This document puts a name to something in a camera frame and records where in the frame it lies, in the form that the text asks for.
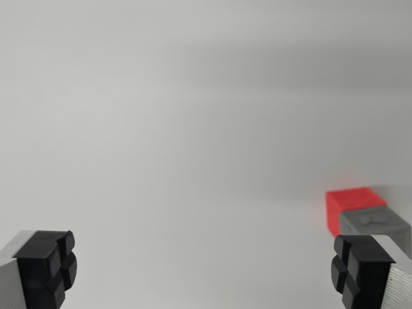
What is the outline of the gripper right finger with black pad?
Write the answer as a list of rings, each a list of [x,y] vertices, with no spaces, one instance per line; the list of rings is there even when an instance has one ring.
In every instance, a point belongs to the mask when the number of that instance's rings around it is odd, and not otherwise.
[[[331,263],[345,308],[411,308],[411,258],[385,235],[338,235]]]

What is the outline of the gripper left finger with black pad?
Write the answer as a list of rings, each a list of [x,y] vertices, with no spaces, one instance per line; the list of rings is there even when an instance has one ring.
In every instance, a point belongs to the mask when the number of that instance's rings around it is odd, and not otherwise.
[[[1,308],[57,309],[77,275],[72,231],[22,230],[1,249]]]

